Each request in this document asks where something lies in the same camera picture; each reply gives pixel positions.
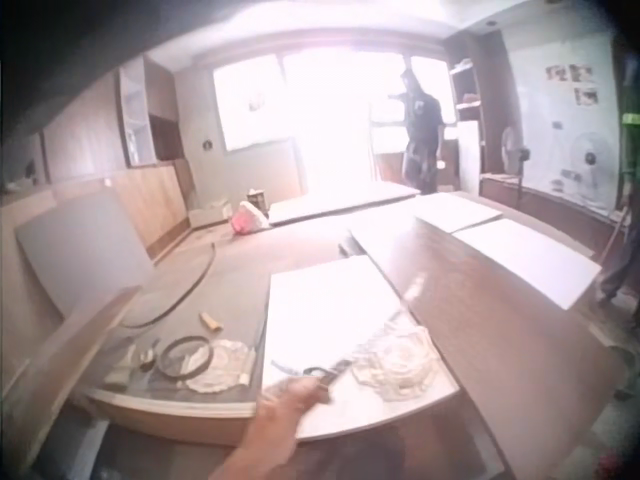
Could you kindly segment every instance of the grey board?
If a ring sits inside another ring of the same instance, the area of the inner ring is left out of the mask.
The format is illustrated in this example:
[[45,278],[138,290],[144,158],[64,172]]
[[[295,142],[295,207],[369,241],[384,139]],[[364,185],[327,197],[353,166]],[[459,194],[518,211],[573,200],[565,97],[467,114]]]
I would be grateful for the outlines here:
[[68,317],[96,295],[144,285],[153,264],[116,194],[69,200],[16,229],[40,283]]

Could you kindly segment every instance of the white wall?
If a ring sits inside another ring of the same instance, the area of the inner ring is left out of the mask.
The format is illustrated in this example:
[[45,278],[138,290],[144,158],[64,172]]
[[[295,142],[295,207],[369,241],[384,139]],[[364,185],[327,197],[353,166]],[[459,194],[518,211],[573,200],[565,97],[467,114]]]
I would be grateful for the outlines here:
[[[175,79],[182,143],[200,206],[226,198],[235,208],[250,188],[264,189],[269,203],[302,194],[291,141],[225,154],[211,70],[191,67]],[[205,140],[213,143],[209,151],[202,148]]]
[[[534,18],[530,23],[503,29],[503,37],[516,81],[525,144],[531,149],[524,184],[548,193],[551,180],[559,179],[562,169],[587,169],[584,162],[572,162],[572,147],[584,133],[601,136],[610,150],[608,161],[598,162],[597,189],[584,195],[575,184],[563,179],[565,198],[600,213],[608,213],[615,204],[619,169],[619,129],[611,33],[596,16],[578,9],[560,9]],[[593,87],[599,105],[578,106],[574,87],[584,84],[551,82],[546,67],[589,64],[593,67]],[[554,130],[561,122],[562,130]]]

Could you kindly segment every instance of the black rubber ring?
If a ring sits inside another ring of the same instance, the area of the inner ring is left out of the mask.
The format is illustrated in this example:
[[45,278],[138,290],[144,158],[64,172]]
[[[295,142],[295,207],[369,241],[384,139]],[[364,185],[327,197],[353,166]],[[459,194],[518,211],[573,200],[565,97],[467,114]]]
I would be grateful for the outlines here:
[[[169,359],[169,355],[171,354],[171,352],[176,348],[188,343],[202,343],[204,346],[206,346],[208,348],[207,358],[205,358],[200,365],[192,369],[190,372],[180,373],[178,375],[167,372],[164,368],[164,364]],[[202,375],[204,372],[206,372],[212,361],[213,346],[211,345],[211,340],[202,335],[189,335],[179,338],[178,340],[174,340],[169,345],[167,345],[158,357],[157,367],[162,375],[171,380],[191,380],[192,378],[196,378],[198,375]]]

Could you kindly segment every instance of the dark pants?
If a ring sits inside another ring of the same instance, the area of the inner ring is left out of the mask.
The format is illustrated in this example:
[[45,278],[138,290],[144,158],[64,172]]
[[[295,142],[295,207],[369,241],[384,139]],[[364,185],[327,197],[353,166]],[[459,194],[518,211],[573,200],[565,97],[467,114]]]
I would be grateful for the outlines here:
[[423,195],[438,191],[436,149],[409,142],[402,161],[402,177]]
[[[622,250],[618,252],[611,268],[606,273],[600,289],[609,298],[613,298],[629,276],[633,265],[640,257],[640,194],[634,194],[630,202],[631,223]],[[636,308],[634,317],[640,319],[640,310]]]

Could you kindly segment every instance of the hand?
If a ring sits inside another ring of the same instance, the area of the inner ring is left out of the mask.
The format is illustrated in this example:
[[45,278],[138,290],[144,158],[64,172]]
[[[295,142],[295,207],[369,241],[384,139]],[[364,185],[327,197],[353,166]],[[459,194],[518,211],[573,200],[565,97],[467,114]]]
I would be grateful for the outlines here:
[[631,195],[633,195],[633,190],[633,181],[625,180],[624,184],[622,185],[622,196],[620,198],[620,205],[622,205],[622,207],[629,206],[629,203],[631,202]]
[[328,398],[315,377],[293,378],[267,389],[240,446],[211,479],[259,479],[286,463],[295,451],[302,416]]

